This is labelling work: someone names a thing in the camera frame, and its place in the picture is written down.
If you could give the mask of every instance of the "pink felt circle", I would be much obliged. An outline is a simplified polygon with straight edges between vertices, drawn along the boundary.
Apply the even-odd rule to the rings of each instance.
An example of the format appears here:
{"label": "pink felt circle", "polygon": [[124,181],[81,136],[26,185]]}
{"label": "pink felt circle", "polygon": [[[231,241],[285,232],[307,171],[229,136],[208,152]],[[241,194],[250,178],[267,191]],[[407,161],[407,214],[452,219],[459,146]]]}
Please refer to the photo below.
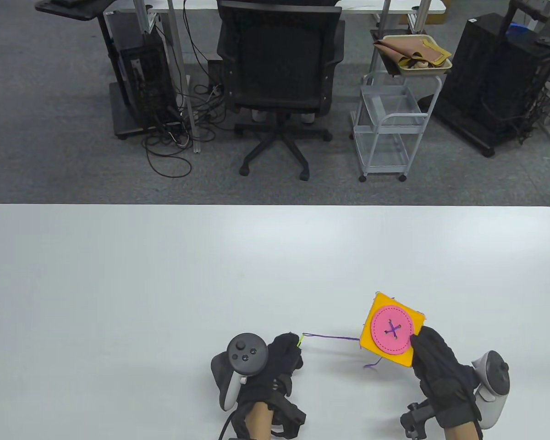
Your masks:
{"label": "pink felt circle", "polygon": [[371,322],[371,336],[375,344],[387,354],[407,352],[413,331],[412,317],[398,306],[380,308]]}

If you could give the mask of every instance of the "metal pole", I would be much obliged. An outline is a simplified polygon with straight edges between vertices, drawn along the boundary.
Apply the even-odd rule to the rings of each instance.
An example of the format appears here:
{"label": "metal pole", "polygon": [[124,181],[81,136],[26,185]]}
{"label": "metal pole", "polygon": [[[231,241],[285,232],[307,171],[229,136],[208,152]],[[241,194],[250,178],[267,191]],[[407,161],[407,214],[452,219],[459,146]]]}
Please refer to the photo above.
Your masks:
{"label": "metal pole", "polygon": [[149,34],[149,12],[145,6],[144,0],[132,0],[134,11],[137,13],[138,27],[141,28],[141,34]]}
{"label": "metal pole", "polygon": [[118,67],[118,52],[112,44],[112,38],[110,38],[110,33],[108,32],[108,25],[104,19],[104,15],[98,14],[98,23],[99,28],[102,31],[102,36],[104,37],[104,43],[106,44],[106,50],[108,51],[108,58],[112,63],[112,70],[114,71],[114,76],[116,77],[116,82],[118,82],[118,88],[120,89],[120,94],[122,95],[122,100],[124,105],[130,108],[130,100],[128,99],[128,93],[126,85],[124,84],[124,79],[122,79],[122,73],[120,72],[120,67]]}
{"label": "metal pole", "polygon": [[413,27],[413,33],[422,33],[426,26],[426,20],[428,19],[428,11],[430,10],[430,4],[432,0],[422,0],[416,13],[416,23]]}
{"label": "metal pole", "polygon": [[179,69],[179,84],[181,92],[183,93],[183,98],[187,105],[187,115],[189,117],[189,123],[192,127],[193,135],[193,152],[199,153],[201,151],[200,141],[199,141],[199,130],[196,126],[195,119],[193,118],[193,108],[192,102],[189,94],[189,84],[187,83],[187,77],[185,75],[185,63],[183,63],[183,53],[181,51],[181,42],[179,40],[179,31],[177,29],[177,19],[175,18],[175,8],[173,6],[173,0],[167,0],[169,6],[169,27],[171,33],[171,44],[176,56],[177,67]]}
{"label": "metal pole", "polygon": [[387,25],[387,19],[389,17],[389,8],[391,6],[391,0],[385,0],[383,3],[383,12],[381,13],[381,21],[379,23],[379,40],[383,40],[385,36],[385,27]]}

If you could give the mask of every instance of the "floor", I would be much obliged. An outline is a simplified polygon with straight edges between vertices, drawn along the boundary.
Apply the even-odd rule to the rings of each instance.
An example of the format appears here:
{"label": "floor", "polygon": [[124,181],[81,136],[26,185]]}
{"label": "floor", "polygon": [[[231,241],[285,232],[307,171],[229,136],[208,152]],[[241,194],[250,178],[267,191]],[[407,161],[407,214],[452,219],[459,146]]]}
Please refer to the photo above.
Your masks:
{"label": "floor", "polygon": [[[507,0],[453,0],[447,23],[429,31],[455,50],[467,19],[506,8]],[[372,21],[346,21],[332,111],[316,123],[334,140],[300,142],[309,182],[298,180],[300,168],[277,146],[242,178],[238,167],[256,139],[231,132],[199,155],[187,152],[192,174],[169,180],[151,171],[139,139],[112,133],[113,75],[97,23],[38,13],[32,0],[0,0],[0,203],[550,205],[550,142],[541,132],[485,159],[432,121],[407,182],[371,176],[359,183],[347,115],[369,65]],[[213,51],[215,13],[192,13],[190,22],[196,43]],[[179,172],[176,162],[157,166]]]}

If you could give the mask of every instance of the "vr controller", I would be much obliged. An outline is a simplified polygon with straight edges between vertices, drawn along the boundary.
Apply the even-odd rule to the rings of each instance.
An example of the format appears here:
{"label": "vr controller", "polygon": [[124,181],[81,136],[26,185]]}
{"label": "vr controller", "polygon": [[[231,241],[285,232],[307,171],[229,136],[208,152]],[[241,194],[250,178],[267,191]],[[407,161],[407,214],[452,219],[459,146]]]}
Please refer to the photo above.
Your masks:
{"label": "vr controller", "polygon": [[[479,426],[489,429],[499,420],[509,394],[509,366],[501,355],[493,350],[472,363],[480,380],[480,385],[474,393],[482,416]],[[436,413],[427,400],[421,404],[409,404],[407,408],[409,412],[403,414],[400,419],[401,426],[405,429],[405,437],[423,440],[427,437],[426,421],[435,417]]]}
{"label": "vr controller", "polygon": [[267,344],[254,333],[235,336],[225,352],[214,356],[210,367],[220,389],[220,408],[229,411],[237,402],[247,377],[263,371],[269,359]]}

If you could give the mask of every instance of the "forearm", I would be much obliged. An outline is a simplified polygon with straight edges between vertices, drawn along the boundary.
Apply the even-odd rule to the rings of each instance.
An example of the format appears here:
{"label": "forearm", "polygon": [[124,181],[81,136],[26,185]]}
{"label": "forearm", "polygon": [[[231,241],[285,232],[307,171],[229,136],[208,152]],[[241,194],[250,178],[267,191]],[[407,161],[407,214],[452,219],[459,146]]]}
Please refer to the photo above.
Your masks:
{"label": "forearm", "polygon": [[257,402],[244,420],[253,440],[270,440],[273,411],[264,402]]}
{"label": "forearm", "polygon": [[477,428],[473,422],[444,430],[446,440],[479,440]]}

